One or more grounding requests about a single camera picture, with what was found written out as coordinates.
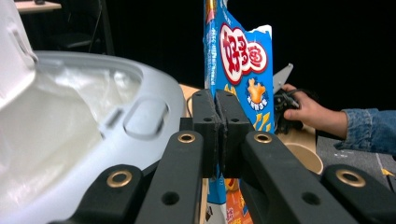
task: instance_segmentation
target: white plastic container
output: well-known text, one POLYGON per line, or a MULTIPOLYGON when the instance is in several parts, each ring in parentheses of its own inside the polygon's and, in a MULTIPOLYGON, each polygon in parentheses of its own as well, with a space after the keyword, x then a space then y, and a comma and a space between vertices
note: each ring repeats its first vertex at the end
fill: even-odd
POLYGON ((15 4, 0 1, 0 223, 73 215, 106 168, 161 159, 185 113, 162 71, 105 55, 32 51, 15 4))

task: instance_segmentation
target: human hand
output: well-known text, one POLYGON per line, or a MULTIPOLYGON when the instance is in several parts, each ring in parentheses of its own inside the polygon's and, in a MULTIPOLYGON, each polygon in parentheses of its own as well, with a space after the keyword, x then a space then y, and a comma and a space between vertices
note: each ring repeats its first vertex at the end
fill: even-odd
MULTIPOLYGON (((285 84, 284 91, 294 91, 296 88, 285 84)), ((295 92, 292 97, 300 105, 298 109, 287 109, 283 117, 288 120, 299 120, 303 124, 341 138, 347 137, 347 115, 342 111, 332 111, 320 105, 303 91, 295 92)))

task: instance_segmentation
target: snack bag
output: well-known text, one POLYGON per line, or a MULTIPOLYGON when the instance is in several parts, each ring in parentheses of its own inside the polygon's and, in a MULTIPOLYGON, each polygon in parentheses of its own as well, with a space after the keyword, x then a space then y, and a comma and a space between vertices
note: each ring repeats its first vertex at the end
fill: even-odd
MULTIPOLYGON (((205 88, 236 95, 255 130, 274 132, 272 28, 245 31, 227 0, 204 1, 205 88)), ((205 223, 252 223, 239 179, 209 180, 205 223)))

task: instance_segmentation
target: table surface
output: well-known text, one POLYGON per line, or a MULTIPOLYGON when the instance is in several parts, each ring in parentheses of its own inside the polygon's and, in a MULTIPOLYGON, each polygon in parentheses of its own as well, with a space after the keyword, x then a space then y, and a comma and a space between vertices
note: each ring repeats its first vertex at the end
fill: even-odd
POLYGON ((46 1, 44 5, 36 5, 35 1, 33 1, 33 0, 32 1, 16 2, 15 5, 17 6, 17 9, 21 14, 46 12, 46 11, 52 11, 54 9, 62 8, 62 5, 59 3, 52 3, 52 2, 46 1))

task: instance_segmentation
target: sleeve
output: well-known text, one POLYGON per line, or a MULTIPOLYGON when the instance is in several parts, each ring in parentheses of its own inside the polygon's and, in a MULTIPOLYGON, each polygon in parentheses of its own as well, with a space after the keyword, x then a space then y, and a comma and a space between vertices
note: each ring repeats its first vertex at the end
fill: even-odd
POLYGON ((396 110, 344 109, 346 140, 337 149, 354 149, 396 155, 396 110))

